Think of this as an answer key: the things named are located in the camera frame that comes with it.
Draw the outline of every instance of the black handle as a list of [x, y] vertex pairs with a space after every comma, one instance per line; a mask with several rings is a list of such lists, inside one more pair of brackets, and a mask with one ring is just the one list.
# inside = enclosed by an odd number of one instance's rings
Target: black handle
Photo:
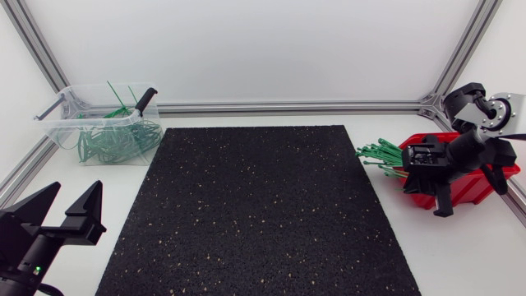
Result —
[[139, 100], [139, 103], [135, 105], [135, 109], [139, 110], [139, 113], [142, 116], [142, 112], [145, 110], [146, 106], [150, 102], [151, 98], [157, 94], [157, 90], [150, 87], [146, 92], [142, 95], [142, 98]]

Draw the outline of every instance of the white backdrop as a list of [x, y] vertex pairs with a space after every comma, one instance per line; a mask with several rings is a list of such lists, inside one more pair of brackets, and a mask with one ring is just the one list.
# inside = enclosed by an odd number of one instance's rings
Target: white backdrop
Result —
[[152, 81], [162, 103], [416, 100], [477, 0], [27, 0], [72, 84]]
[[0, 7], [0, 182], [44, 133], [31, 119], [55, 97], [35, 60]]

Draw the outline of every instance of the speckled rubber mat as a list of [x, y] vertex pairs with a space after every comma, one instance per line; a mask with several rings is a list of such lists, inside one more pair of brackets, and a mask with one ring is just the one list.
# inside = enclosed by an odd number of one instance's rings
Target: speckled rubber mat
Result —
[[99, 295], [419, 295], [343, 126], [168, 129]]

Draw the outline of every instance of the transparent plastic bin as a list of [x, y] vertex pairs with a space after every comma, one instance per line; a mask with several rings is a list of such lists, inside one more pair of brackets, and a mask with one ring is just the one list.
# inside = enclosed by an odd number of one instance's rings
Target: transparent plastic bin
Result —
[[68, 86], [34, 120], [80, 163], [149, 165], [163, 137], [151, 83]]

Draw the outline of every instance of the red plastic bin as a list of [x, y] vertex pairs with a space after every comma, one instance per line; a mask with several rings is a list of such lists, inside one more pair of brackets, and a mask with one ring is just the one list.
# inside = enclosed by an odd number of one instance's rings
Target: red plastic bin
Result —
[[[408, 145], [421, 143], [422, 138], [425, 135], [429, 134], [420, 133], [412, 135], [399, 147], [404, 149]], [[439, 142], [451, 142], [459, 134], [457, 132], [438, 132], [432, 133], [431, 135], [437, 136]], [[509, 179], [511, 176], [520, 172], [520, 168], [517, 164], [515, 164], [513, 167], [504, 167], [503, 170], [506, 179]], [[406, 178], [400, 178], [400, 180], [402, 183], [405, 183]], [[459, 203], [464, 202], [472, 202], [475, 205], [478, 205], [492, 192], [493, 188], [486, 180], [484, 173], [480, 169], [477, 169], [472, 173], [457, 179], [451, 184], [451, 200], [453, 202], [453, 206], [457, 206]], [[420, 206], [426, 210], [429, 210], [436, 205], [435, 197], [429, 196], [427, 194], [411, 194], [411, 197], [417, 206]]]

